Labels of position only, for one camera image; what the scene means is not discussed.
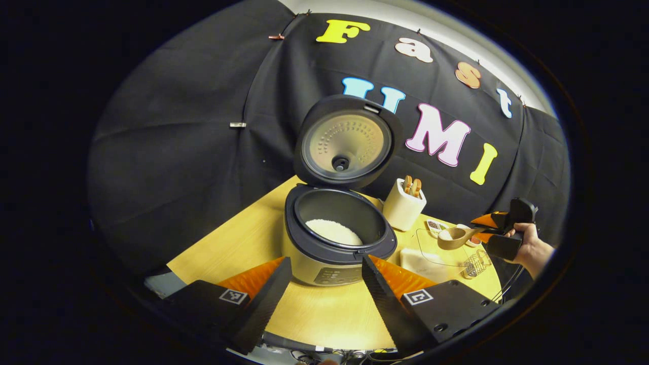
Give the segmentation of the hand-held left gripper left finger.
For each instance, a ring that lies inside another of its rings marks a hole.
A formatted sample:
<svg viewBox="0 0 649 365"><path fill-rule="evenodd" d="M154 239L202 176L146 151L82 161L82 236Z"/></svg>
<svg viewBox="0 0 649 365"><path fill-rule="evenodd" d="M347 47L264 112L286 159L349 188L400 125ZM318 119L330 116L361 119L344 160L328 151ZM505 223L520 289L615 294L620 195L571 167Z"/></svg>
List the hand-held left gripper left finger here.
<svg viewBox="0 0 649 365"><path fill-rule="evenodd" d="M261 340L292 279L280 257L223 280L194 282L162 301L162 312L211 347L249 354Z"/></svg>

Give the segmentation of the clear plastic rice container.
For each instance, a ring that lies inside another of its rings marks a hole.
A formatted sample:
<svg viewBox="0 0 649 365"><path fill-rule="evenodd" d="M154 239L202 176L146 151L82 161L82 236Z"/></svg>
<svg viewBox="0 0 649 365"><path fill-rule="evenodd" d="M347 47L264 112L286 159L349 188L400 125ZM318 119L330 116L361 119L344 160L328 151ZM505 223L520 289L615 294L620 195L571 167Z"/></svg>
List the clear plastic rice container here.
<svg viewBox="0 0 649 365"><path fill-rule="evenodd" d="M405 238L397 258L399 266L436 283L463 279L470 252L467 247L442 249L433 234L425 229L407 233Z"/></svg>

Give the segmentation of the grey silver rice cooker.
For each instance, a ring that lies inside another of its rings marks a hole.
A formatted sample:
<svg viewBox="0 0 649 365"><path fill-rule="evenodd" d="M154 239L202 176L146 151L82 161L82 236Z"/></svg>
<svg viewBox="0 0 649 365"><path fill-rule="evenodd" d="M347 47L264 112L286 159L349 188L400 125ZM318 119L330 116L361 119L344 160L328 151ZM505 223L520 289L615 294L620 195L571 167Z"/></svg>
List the grey silver rice cooker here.
<svg viewBox="0 0 649 365"><path fill-rule="evenodd" d="M387 168L403 127L392 111L350 95L332 95L306 114L294 153L299 183L283 210L282 255L299 282L339 286L362 280L366 254L389 258L398 240L383 213L359 193ZM331 220L353 230L363 245L334 243L306 226Z"/></svg>

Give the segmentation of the white toaster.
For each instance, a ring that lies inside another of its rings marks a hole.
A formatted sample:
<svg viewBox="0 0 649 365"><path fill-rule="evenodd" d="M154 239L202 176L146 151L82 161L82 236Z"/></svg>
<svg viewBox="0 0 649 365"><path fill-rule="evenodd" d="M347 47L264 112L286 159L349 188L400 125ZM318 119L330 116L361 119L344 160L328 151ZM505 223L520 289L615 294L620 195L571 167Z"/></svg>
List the white toaster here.
<svg viewBox="0 0 649 365"><path fill-rule="evenodd" d="M383 203L382 213L390 226L399 231L408 231L415 224L427 204L422 190L419 197L406 194L403 178L397 178Z"/></svg>

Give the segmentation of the white round plate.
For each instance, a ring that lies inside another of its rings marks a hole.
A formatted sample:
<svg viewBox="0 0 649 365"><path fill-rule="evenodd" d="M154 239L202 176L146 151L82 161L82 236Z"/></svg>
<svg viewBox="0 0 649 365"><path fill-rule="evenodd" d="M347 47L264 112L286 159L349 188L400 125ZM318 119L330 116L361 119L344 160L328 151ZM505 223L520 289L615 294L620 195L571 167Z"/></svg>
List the white round plate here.
<svg viewBox="0 0 649 365"><path fill-rule="evenodd" d="M457 224L456 227L464 230L472 229L472 227L466 226L464 224ZM464 244L469 247L478 247L478 245L482 244L482 241L478 238L478 236L475 235L475 236L471 236L471 238L469 238Z"/></svg>

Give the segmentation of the black backdrop cloth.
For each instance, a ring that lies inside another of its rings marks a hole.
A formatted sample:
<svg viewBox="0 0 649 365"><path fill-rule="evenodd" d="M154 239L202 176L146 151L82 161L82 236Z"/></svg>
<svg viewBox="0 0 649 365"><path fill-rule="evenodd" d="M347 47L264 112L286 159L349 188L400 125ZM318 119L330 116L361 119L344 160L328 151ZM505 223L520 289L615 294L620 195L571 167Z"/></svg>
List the black backdrop cloth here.
<svg viewBox="0 0 649 365"><path fill-rule="evenodd" d="M125 79L91 141L94 222L148 275L292 178L307 111L344 90L394 107L403 124L397 154L364 194L385 199L414 175L423 213L452 223L524 197L538 206L540 237L561 243L571 171L554 116L426 29L359 12L295 14L279 0L216 12Z"/></svg>

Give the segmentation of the wooden spoon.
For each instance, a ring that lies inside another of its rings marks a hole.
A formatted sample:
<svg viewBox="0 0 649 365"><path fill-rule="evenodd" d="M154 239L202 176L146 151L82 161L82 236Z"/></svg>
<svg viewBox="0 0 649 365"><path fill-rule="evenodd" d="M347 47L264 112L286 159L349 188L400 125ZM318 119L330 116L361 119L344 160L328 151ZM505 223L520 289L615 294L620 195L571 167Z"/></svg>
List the wooden spoon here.
<svg viewBox="0 0 649 365"><path fill-rule="evenodd" d="M450 227L438 233L437 243L441 249L451 251L466 245L476 234L486 230L485 227Z"/></svg>

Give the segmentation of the white rice heap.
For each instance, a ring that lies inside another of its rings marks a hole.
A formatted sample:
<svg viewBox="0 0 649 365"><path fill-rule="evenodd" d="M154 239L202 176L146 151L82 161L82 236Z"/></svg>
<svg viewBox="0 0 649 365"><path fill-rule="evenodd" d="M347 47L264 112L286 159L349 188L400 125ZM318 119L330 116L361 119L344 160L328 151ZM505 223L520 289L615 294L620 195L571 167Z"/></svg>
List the white rice heap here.
<svg viewBox="0 0 649 365"><path fill-rule="evenodd" d="M322 238L334 243L352 246L364 244L357 233L335 221L314 219L307 221L306 226Z"/></svg>

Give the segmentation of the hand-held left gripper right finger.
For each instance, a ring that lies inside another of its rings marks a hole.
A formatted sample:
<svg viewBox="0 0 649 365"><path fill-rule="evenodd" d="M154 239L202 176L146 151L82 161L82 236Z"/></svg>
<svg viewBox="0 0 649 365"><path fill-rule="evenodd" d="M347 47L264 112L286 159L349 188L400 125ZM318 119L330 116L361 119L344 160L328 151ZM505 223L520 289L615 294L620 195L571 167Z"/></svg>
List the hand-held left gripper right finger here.
<svg viewBox="0 0 649 365"><path fill-rule="evenodd" d="M459 280L433 282L374 255L363 256L362 277L401 355L444 344L500 309Z"/></svg>

